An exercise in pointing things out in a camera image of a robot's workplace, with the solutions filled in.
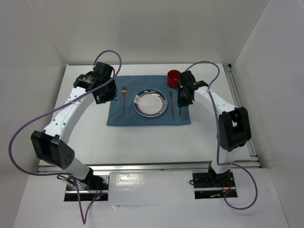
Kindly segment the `copper fork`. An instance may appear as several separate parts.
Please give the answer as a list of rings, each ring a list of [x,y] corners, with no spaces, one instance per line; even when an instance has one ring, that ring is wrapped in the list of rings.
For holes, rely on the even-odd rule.
[[[127,93],[126,86],[122,86],[122,95],[123,95],[123,116],[125,116],[125,95]]]

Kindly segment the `copper knife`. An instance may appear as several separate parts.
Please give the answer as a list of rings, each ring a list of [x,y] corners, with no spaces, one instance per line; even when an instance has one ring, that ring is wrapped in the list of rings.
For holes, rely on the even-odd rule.
[[[175,113],[174,113],[174,104],[173,104],[172,91],[170,91],[169,95],[170,95],[170,101],[171,101],[171,114],[172,114],[172,119],[173,119],[173,121],[175,121]]]

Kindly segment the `red mug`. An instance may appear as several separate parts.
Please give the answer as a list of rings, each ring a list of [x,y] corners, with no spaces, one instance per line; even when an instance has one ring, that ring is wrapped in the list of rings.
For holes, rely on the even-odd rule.
[[[179,83],[179,75],[181,74],[178,70],[170,70],[167,73],[167,86],[172,89],[176,89]]]

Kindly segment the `blue cloth placemat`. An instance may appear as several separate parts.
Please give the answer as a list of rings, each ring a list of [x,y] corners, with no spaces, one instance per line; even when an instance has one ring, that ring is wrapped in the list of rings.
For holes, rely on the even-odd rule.
[[[123,116],[123,95],[119,99],[110,103],[107,125],[108,126],[182,126],[191,123],[188,107],[181,108],[181,115],[178,115],[177,90],[167,86],[167,77],[162,75],[145,76],[118,76],[115,79],[117,89],[121,91],[125,85],[127,93],[125,95],[125,116]],[[148,118],[139,115],[133,105],[135,96],[146,89],[155,89],[164,93],[168,99],[166,111],[157,117]],[[172,91],[175,121],[171,114],[170,91]]]

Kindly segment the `white plate with green rim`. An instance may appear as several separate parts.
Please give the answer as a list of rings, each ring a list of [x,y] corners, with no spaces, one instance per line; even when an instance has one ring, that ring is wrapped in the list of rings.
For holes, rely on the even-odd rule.
[[[162,115],[166,111],[168,99],[159,90],[146,89],[135,96],[133,105],[139,115],[153,118]]]

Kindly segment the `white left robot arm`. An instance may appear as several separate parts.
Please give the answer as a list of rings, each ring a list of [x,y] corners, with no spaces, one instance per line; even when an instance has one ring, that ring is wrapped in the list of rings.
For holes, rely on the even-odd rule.
[[[91,168],[75,157],[68,141],[91,103],[102,104],[119,98],[115,81],[111,77],[114,73],[112,66],[95,63],[92,71],[76,78],[66,106],[41,132],[34,131],[31,135],[36,156],[74,176],[78,186],[84,190],[102,184],[104,179],[95,176]]]

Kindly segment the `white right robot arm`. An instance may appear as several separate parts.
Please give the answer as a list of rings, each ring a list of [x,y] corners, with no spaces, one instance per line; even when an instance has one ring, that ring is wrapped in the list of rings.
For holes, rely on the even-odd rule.
[[[181,108],[198,102],[215,115],[217,127],[217,154],[208,167],[207,180],[218,186],[228,176],[239,148],[251,139],[248,111],[237,108],[217,95],[204,81],[196,81],[191,71],[179,75],[177,104]]]

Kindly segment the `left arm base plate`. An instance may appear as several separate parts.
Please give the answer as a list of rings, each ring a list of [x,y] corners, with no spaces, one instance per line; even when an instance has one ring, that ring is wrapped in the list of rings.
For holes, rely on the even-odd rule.
[[[92,187],[88,187],[77,180],[81,201],[108,201],[109,175],[100,175],[103,183],[94,183]],[[66,190],[64,196],[65,202],[78,201],[77,190],[72,177],[67,178]]]

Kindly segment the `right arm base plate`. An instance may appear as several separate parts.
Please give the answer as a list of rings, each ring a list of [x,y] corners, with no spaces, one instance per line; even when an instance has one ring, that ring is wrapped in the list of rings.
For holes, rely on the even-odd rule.
[[[207,173],[193,173],[189,184],[194,187],[195,199],[219,199],[224,198],[226,193],[227,198],[238,197],[232,172],[216,182],[210,181]]]

